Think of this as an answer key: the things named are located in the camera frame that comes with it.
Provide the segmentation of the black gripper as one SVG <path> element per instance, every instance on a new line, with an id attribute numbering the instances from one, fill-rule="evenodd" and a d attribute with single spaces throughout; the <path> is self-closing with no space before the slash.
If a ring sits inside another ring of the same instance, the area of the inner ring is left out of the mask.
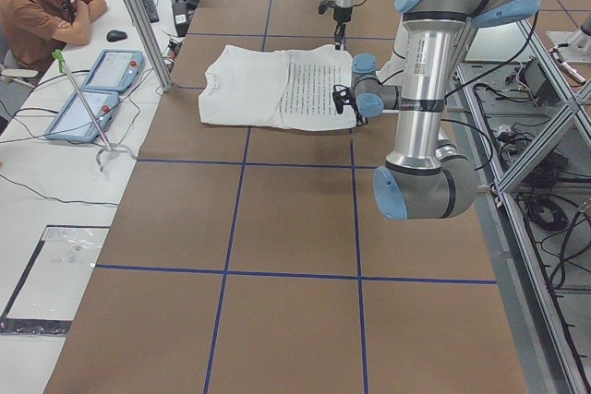
<path id="1" fill-rule="evenodd" d="M 365 118 L 358 110 L 358 107 L 356 105 L 356 102 L 353 101 L 351 103 L 351 107 L 353 108 L 355 115 L 356 115 L 356 125 L 357 126 L 363 126 L 363 125 L 367 125 L 368 124 L 368 119 Z"/>
<path id="2" fill-rule="evenodd" d="M 351 21 L 353 13 L 352 7 L 340 7 L 335 6 L 333 12 L 333 19 L 337 23 L 333 34 L 334 47 L 335 49 L 341 50 L 344 45 L 344 36 L 346 30 L 346 24 Z"/>

